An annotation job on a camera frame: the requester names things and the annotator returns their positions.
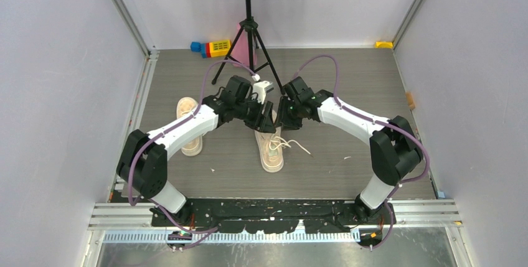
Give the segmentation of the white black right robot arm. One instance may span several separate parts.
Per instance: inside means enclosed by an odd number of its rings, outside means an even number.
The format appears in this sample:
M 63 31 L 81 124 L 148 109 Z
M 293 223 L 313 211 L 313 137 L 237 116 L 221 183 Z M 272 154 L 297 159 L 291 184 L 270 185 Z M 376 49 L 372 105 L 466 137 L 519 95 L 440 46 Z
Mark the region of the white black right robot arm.
M 428 161 L 423 145 L 405 118 L 372 115 L 326 90 L 313 93 L 308 89 L 296 96 L 282 96 L 277 118 L 284 129 L 300 129 L 304 119 L 329 124 L 368 145 L 374 174 L 352 206 L 362 223 L 377 219 L 384 203 L 406 181 L 405 176 L 422 161 Z

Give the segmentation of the beige lace sneaker with laces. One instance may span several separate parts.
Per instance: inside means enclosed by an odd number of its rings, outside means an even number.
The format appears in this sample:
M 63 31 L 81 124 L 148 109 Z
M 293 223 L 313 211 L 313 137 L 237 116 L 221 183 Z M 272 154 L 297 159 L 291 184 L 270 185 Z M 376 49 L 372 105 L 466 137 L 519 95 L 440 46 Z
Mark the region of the beige lace sneaker with laces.
M 310 156 L 312 153 L 295 139 L 286 140 L 281 136 L 282 127 L 275 128 L 274 133 L 262 133 L 254 131 L 257 146 L 259 149 L 260 162 L 264 171 L 276 173 L 284 166 L 283 149 L 292 148 L 297 145 L 301 150 Z

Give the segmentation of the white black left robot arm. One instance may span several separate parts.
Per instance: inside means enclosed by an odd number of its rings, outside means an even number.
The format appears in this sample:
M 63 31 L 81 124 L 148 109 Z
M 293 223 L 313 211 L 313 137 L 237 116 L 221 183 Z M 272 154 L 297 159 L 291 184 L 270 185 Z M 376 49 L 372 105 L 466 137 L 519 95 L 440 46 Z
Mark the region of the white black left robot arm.
M 232 76 L 225 87 L 205 97 L 190 113 L 148 133 L 139 129 L 131 132 L 116 174 L 141 196 L 164 207 L 173 224 L 185 225 L 191 210 L 185 205 L 186 197 L 167 178 L 168 161 L 186 144 L 233 119 L 257 132 L 274 133 L 273 103 L 266 100 L 272 89 L 269 81 L 250 83 Z

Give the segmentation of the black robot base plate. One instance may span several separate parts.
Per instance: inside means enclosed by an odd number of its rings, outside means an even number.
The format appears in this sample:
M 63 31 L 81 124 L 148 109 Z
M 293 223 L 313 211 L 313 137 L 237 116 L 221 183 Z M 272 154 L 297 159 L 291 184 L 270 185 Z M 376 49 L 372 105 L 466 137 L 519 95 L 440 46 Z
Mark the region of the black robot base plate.
M 165 215 L 154 207 L 152 226 L 175 223 L 199 232 L 256 234 L 345 233 L 358 225 L 380 229 L 394 221 L 392 207 L 361 208 L 348 200 L 310 199 L 188 199 L 178 213 Z

